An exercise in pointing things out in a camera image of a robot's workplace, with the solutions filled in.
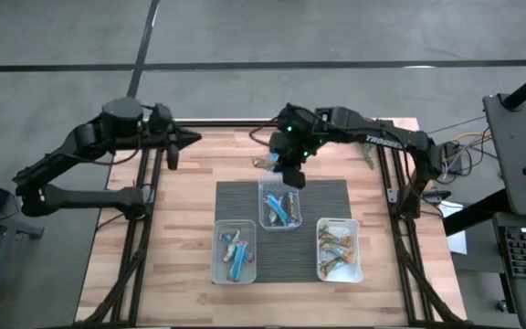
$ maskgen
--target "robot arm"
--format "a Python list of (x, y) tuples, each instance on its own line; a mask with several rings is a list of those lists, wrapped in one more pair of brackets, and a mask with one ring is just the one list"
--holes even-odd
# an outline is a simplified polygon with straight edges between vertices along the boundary
[(269, 147), (279, 156), (274, 170), (283, 173), (284, 183), (290, 186), (305, 186), (301, 164), (327, 142), (373, 143), (394, 148), (411, 154), (416, 164), (409, 184), (399, 191), (398, 209), (403, 216), (419, 218), (421, 194), (427, 183), (442, 173), (441, 149), (426, 133), (365, 119), (343, 107), (312, 112), (288, 103), (279, 113), (277, 124), (279, 131), (271, 135)]
[(175, 170), (178, 153), (201, 139), (199, 133), (177, 127), (170, 110), (156, 104), (148, 120), (142, 105), (122, 98), (103, 105), (101, 114), (70, 132), (62, 145), (37, 163), (17, 173), (16, 194), (22, 212), (31, 217), (49, 215), (61, 208), (116, 207), (127, 219), (146, 215), (145, 199), (137, 187), (119, 191), (66, 191), (49, 184), (80, 163), (96, 163), (107, 152), (142, 148), (164, 149), (168, 168)]

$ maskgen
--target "wooden table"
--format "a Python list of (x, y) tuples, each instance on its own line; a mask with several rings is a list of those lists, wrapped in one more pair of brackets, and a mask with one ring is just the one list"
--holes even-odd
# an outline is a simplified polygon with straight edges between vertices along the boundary
[[(417, 129), (416, 119), (394, 119), (394, 123)], [(330, 143), (304, 166), (309, 180), (346, 179), (352, 217), (361, 227), (362, 282), (215, 285), (210, 281), (210, 261), (216, 182), (257, 180), (262, 172), (252, 166), (251, 158), (268, 150), (249, 139), (248, 128), (196, 130), (203, 139), (180, 153), (179, 169), (168, 171), (163, 164), (138, 325), (406, 324), (376, 153), (373, 153), (375, 169), (372, 170), (358, 144)], [(268, 131), (261, 132), (261, 137), (265, 138), (266, 134)], [(118, 158), (127, 155), (119, 153)], [(391, 159), (388, 164), (394, 173)], [(113, 166), (108, 188), (131, 186), (138, 165), (139, 157)], [(424, 210), (435, 211), (428, 206)], [(100, 223), (116, 214), (116, 210), (103, 210)], [(416, 223), (427, 278), (452, 311), (465, 319), (440, 218), (424, 213)], [(120, 218), (97, 233), (77, 320), (86, 318), (115, 282), (126, 227), (126, 221)], [(412, 291), (416, 309), (421, 314), (414, 282)], [(124, 310), (129, 308), (127, 302)]]

